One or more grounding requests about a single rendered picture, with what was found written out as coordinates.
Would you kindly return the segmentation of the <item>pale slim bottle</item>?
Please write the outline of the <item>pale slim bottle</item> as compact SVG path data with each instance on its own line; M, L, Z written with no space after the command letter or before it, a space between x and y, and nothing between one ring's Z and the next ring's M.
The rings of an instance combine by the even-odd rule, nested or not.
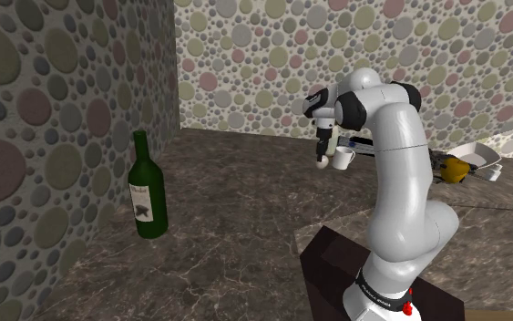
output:
M332 157L334 155L336 147L338 145L338 139L339 139L339 127L337 125L334 125L333 129L332 129L332 136L329 139L327 151L325 153L326 156Z

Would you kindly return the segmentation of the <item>white mug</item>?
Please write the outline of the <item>white mug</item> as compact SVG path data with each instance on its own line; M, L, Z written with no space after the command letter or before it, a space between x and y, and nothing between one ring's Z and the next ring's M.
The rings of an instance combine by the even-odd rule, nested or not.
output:
M332 157L332 167L340 171L345 171L354 160L354 157L355 151L351 148L337 146Z

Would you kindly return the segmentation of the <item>grey flat tool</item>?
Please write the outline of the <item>grey flat tool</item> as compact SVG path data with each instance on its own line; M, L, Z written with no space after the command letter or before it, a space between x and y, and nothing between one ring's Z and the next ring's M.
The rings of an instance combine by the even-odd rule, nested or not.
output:
M374 157L373 141L361 137L351 137L348 146L357 154L370 155Z

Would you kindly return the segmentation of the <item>yellow rounded kettle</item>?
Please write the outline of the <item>yellow rounded kettle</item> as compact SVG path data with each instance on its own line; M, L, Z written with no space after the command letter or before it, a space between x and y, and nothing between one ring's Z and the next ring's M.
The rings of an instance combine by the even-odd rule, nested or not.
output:
M444 182L459 183L472 171L469 163L456 157L443 159L440 164L440 176Z

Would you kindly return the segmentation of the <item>dark robot stand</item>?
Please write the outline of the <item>dark robot stand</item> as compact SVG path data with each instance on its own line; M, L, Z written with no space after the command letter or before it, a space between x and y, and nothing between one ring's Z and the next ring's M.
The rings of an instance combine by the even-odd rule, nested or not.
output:
M351 321L343 295L370 252L362 245L324 226L300 255L314 321ZM418 310L422 321L466 321L462 300L418 277L398 311Z

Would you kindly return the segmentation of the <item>white square dish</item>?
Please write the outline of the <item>white square dish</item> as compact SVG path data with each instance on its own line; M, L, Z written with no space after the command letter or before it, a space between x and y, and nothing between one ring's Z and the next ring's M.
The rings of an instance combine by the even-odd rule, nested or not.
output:
M477 141L457 146L447 153L479 168L489 167L501 160L501 156L495 150Z

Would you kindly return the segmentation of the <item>green wine bottle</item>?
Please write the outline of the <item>green wine bottle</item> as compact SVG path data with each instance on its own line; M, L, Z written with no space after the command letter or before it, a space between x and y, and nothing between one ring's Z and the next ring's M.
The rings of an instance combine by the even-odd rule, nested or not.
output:
M155 239L169 227L164 175L149 155L145 130L133 132L136 159L128 173L128 186L137 231L144 239Z

